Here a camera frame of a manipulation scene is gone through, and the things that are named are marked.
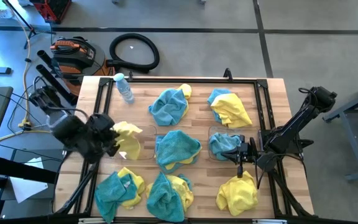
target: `water bottle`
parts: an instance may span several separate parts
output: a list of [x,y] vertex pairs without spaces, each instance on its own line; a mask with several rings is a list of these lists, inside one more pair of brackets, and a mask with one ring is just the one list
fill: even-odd
[[122,98],[128,104],[133,104],[135,102],[134,95],[132,94],[131,87],[129,86],[127,80],[124,78],[124,74],[118,73],[112,77],[116,81],[117,89],[120,92]]

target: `black hose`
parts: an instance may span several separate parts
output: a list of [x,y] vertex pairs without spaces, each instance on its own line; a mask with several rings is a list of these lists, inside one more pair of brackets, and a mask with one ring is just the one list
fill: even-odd
[[[116,55],[116,47],[119,43],[127,39],[137,39],[147,44],[154,54],[153,63],[150,63],[148,65],[139,65],[132,62],[126,62],[123,59],[119,58]],[[160,54],[158,53],[157,47],[149,38],[140,34],[124,34],[115,38],[110,44],[110,55],[112,60],[107,60],[106,65],[107,67],[114,67],[116,71],[118,71],[120,68],[129,68],[139,72],[148,73],[151,69],[154,69],[158,65],[158,63],[160,63]]]

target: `gray floor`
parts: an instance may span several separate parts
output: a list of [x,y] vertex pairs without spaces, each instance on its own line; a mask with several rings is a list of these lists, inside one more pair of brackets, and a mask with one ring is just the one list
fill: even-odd
[[[252,0],[208,0],[205,7],[196,0],[122,0],[115,6],[109,0],[73,1],[60,27],[143,27],[143,28],[230,28],[256,29]],[[260,0],[265,29],[358,30],[356,0]],[[34,8],[21,9],[24,17],[37,26],[47,26]],[[0,26],[17,26],[15,20],[0,19]],[[83,36],[105,49],[117,32],[59,32],[58,35]],[[258,34],[236,33],[143,33],[160,51],[160,65],[153,75],[220,77],[226,67],[235,77],[266,77]],[[338,94],[335,108],[355,98],[358,93],[358,35],[266,35],[273,75],[284,78],[292,113],[304,99],[298,87],[324,86]],[[22,72],[27,51],[20,31],[0,31],[0,66],[12,67],[11,75],[0,75],[0,85],[14,87],[21,94]],[[50,36],[39,34],[31,40],[33,60],[27,83],[37,76],[36,57],[48,49]],[[119,45],[119,55],[133,62],[149,62],[152,53],[138,42]],[[10,115],[11,103],[7,114]],[[30,111],[41,122],[43,113]],[[17,110],[13,125],[20,123],[23,111]],[[0,136],[9,134],[5,117]],[[312,121],[301,136],[315,144],[305,149],[308,183],[315,213],[324,218],[358,221],[358,181],[348,182],[344,175],[358,171],[356,160],[339,120],[324,123],[321,117]],[[3,144],[29,149],[57,149],[61,144],[47,134],[28,134]],[[10,150],[0,147],[0,156],[10,157]],[[40,215],[49,212],[49,200],[9,202],[6,218]]]

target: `yellow towel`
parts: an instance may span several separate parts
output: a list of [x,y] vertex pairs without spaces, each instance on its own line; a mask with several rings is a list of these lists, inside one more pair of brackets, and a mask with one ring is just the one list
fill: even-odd
[[119,136],[116,138],[119,152],[126,152],[126,159],[136,160],[140,154],[140,143],[135,134],[142,132],[137,126],[126,121],[115,124],[113,127]]
[[219,115],[222,124],[227,125],[229,128],[252,125],[252,121],[249,119],[241,100],[234,93],[217,96],[212,102],[211,108]]
[[[181,163],[181,164],[191,164],[191,163],[193,162],[194,157],[196,157],[196,156],[200,153],[201,149],[202,149],[202,147],[200,146],[200,149],[199,149],[194,155],[192,155],[192,156],[191,156],[190,158],[188,158],[188,159],[184,159],[184,160],[182,160],[182,161],[178,161],[178,163]],[[170,169],[172,169],[172,168],[175,166],[176,163],[177,163],[177,162],[172,162],[171,164],[166,165],[165,168],[166,168],[167,170],[170,170]]]
[[[193,192],[189,189],[189,186],[187,185],[186,181],[183,180],[182,178],[176,177],[174,175],[165,175],[165,176],[171,183],[172,189],[176,191],[180,196],[181,204],[183,206],[183,211],[186,212],[187,208],[190,207],[190,205],[194,201]],[[147,197],[149,197],[152,187],[153,187],[153,183],[149,184],[146,187]]]
[[124,206],[126,209],[131,209],[134,205],[138,204],[140,200],[142,199],[139,195],[144,191],[144,180],[141,176],[135,175],[132,171],[127,169],[126,167],[122,168],[118,172],[118,177],[124,177],[125,175],[130,174],[132,177],[132,180],[134,181],[136,187],[137,187],[137,194],[135,198],[131,200],[126,200],[121,205]]
[[189,110],[189,102],[187,100],[191,96],[191,86],[189,86],[187,84],[182,84],[181,86],[179,86],[179,88],[177,88],[177,90],[183,90],[183,94],[185,95],[185,99],[186,99],[187,106],[186,106],[185,112],[183,112],[183,115],[181,116],[181,117],[183,117]]
[[233,216],[254,208],[257,204],[257,189],[254,178],[247,171],[242,173],[242,178],[235,176],[222,184],[216,197],[216,205],[219,209],[224,210],[228,207]]

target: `towel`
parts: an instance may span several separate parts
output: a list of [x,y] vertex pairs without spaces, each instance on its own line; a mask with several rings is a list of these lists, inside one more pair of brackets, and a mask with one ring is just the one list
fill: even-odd
[[96,206],[106,223],[111,223],[123,201],[133,199],[135,195],[136,186],[131,175],[119,178],[117,172],[102,181],[94,193]]
[[241,140],[239,136],[215,133],[209,138],[209,150],[211,150],[216,159],[220,161],[227,160],[222,156],[222,152],[230,151],[240,145]]
[[168,222],[182,222],[185,219],[181,198],[162,172],[153,184],[147,186],[146,196],[147,210],[155,217]]
[[211,108],[222,119],[222,124],[229,128],[252,125],[252,121],[249,119],[241,100],[234,93],[222,94],[215,97]]
[[191,182],[183,174],[158,175],[146,188],[147,209],[151,214],[168,222],[182,222],[187,208],[193,203]]
[[95,190],[96,206],[106,223],[114,219],[117,207],[131,209],[141,200],[139,194],[144,191],[144,181],[127,168],[112,173],[102,181]]
[[165,173],[172,173],[183,164],[194,164],[201,143],[181,130],[169,131],[155,139],[155,159]]
[[188,102],[191,96],[191,87],[182,84],[177,90],[167,89],[161,93],[149,112],[159,126],[176,125],[188,111]]
[[121,156],[125,159],[136,160],[140,154],[140,143],[135,135],[141,133],[142,130],[126,121],[115,124],[112,129],[119,134],[116,137],[117,145],[119,145],[118,152],[125,152],[125,154],[120,153]]
[[135,175],[132,171],[130,171],[126,167],[122,168],[118,172],[118,177],[122,178],[127,174],[131,175],[132,180],[135,183],[136,194],[135,194],[135,197],[133,199],[123,201],[121,203],[121,205],[124,206],[126,209],[132,209],[134,207],[134,205],[137,205],[140,202],[140,200],[142,199],[140,197],[140,194],[144,191],[145,186],[144,186],[143,178],[141,176]]
[[233,216],[254,208],[257,204],[257,189],[254,178],[247,171],[242,173],[242,178],[235,176],[222,184],[216,197],[216,205],[219,209],[228,208]]
[[[215,98],[219,95],[222,95],[222,94],[226,94],[226,93],[231,93],[230,90],[227,90],[227,89],[214,89],[211,93],[211,95],[208,97],[208,104],[211,106],[211,104],[213,103],[213,101],[215,100]],[[222,123],[222,119],[219,117],[219,115],[215,112],[215,111],[212,111],[212,114],[214,114],[214,118],[215,118],[215,121],[219,122],[220,124]]]

